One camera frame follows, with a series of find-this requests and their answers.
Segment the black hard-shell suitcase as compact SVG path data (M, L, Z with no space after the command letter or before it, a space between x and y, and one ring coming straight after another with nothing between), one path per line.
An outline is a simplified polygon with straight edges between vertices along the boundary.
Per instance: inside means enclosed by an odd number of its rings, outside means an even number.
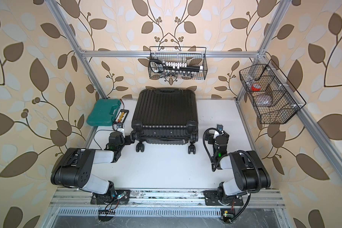
M187 144L195 154L199 137L196 95L190 89L151 88L141 91L132 118L133 140L137 152L144 152L144 143Z

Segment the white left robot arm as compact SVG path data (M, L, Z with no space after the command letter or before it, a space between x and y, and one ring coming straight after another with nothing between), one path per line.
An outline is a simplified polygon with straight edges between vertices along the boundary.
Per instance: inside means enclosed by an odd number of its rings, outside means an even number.
M92 174L92 167L94 164L117 162L123 148L134 142L132 136L124 136L121 132L115 131L110 134L104 150L69 148L55 165L51 173L51 183L103 196L106 203L120 200L127 192L118 194L113 182Z

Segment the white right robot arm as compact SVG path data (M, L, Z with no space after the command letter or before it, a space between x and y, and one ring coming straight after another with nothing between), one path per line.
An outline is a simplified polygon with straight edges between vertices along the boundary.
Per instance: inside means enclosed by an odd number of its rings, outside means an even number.
M216 190L204 191L208 206L243 204L242 196L269 188L271 178L255 151L228 152L229 135L221 129L208 128L203 133L203 146L211 162L211 170L228 170L232 179L223 181Z

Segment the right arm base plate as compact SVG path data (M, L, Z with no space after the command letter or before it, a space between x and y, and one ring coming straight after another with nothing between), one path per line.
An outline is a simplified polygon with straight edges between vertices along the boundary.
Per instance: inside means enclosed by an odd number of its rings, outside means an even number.
M207 206L243 206L242 197L228 196L216 190L209 190L203 192L205 204Z

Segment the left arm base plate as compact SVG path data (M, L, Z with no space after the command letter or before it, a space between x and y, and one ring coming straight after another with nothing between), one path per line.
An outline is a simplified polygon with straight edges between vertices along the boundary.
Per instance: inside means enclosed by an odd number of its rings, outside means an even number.
M127 204L130 199L131 191L126 189L115 189L111 193L104 195L93 193L90 204L92 205L108 205L108 204Z

